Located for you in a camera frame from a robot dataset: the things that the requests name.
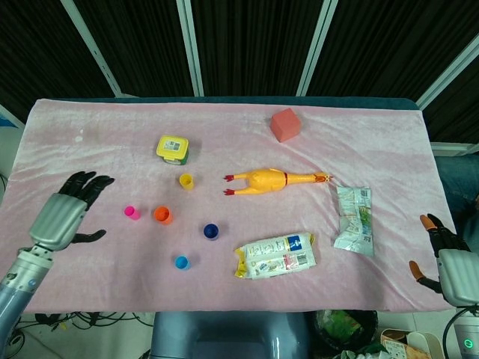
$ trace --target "yellow rubber chicken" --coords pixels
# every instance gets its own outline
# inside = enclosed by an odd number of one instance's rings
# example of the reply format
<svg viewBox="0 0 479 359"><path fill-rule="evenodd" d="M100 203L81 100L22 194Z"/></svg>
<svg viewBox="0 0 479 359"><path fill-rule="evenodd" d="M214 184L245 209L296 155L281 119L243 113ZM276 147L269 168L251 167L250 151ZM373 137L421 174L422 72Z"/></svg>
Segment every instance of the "yellow rubber chicken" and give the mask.
<svg viewBox="0 0 479 359"><path fill-rule="evenodd" d="M225 176L227 182L240 178L247 179L249 181L249 187L239 190L227 189L224 191L226 196L280 191L286 185L293 183L329 182L332 176L323 172L317 172L315 174L287 174L274 168L246 172L245 174L228 174Z"/></svg>

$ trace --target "snack package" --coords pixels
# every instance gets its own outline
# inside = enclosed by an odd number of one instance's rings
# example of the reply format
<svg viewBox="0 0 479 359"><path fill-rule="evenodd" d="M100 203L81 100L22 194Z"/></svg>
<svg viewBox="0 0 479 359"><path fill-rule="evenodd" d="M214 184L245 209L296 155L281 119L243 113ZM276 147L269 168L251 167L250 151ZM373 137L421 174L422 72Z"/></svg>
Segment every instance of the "snack package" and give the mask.
<svg viewBox="0 0 479 359"><path fill-rule="evenodd" d="M237 248L238 278L261 279L302 271L316 265L311 233L262 239Z"/></svg>
<svg viewBox="0 0 479 359"><path fill-rule="evenodd" d="M339 197L339 230L335 248L366 256L374 255L371 229L370 188L337 187Z"/></svg>

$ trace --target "table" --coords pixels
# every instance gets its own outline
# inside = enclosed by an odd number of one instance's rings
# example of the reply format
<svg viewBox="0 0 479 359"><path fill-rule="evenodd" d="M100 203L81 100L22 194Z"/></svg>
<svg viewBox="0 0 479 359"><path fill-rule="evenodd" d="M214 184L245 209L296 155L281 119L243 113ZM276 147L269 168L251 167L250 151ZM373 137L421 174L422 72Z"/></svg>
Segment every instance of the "table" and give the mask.
<svg viewBox="0 0 479 359"><path fill-rule="evenodd" d="M272 114L286 108L278 104L37 102L0 209L7 238L0 244L0 269L6 271L16 249L28 245L27 228L49 194L72 172L96 168L117 181L92 207L82 231L104 227L107 236L56 254L29 311L449 307L416 284L407 268L414 259L430 277L437 274L418 220L421 213L434 212L452 226L421 112L291 107L304 128L297 138L278 144L267 126ZM166 132L190 139L186 168L155 157L156 142ZM222 196L225 174L263 167L292 173L323 170L343 185L369 185L376 256L332 248L338 233L332 186ZM175 180L186 170L197 178L191 193ZM170 204L177 220L159 227L144 215L132 223L122 214L127 204L137 204L147 214ZM216 242L201 235L210 221L222 232ZM316 267L268 280L233 276L234 248L300 230L317 236ZM189 255L189 271L172 266L178 254Z"/></svg>

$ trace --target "blue cup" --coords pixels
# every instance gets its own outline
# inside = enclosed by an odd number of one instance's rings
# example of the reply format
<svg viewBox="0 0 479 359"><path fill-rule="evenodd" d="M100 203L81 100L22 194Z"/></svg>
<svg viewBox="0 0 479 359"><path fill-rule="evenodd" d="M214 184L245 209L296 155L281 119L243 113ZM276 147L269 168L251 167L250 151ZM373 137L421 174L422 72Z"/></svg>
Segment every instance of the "blue cup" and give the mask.
<svg viewBox="0 0 479 359"><path fill-rule="evenodd" d="M204 226L203 234L207 237L210 241L215 241L219 235L219 229L216 224L210 223Z"/></svg>
<svg viewBox="0 0 479 359"><path fill-rule="evenodd" d="M174 266L182 271L187 271L190 267L188 258L186 258L185 256L179 256L174 261Z"/></svg>

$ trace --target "red cube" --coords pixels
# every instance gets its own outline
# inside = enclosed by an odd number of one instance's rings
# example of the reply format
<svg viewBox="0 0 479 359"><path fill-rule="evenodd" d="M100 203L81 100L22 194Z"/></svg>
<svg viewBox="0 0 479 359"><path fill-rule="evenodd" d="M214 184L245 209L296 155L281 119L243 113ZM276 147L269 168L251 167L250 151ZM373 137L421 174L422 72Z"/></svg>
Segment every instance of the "red cube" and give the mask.
<svg viewBox="0 0 479 359"><path fill-rule="evenodd" d="M301 131L301 120L294 114L291 108L287 108L274 114L269 126L276 139L280 142L289 140Z"/></svg>

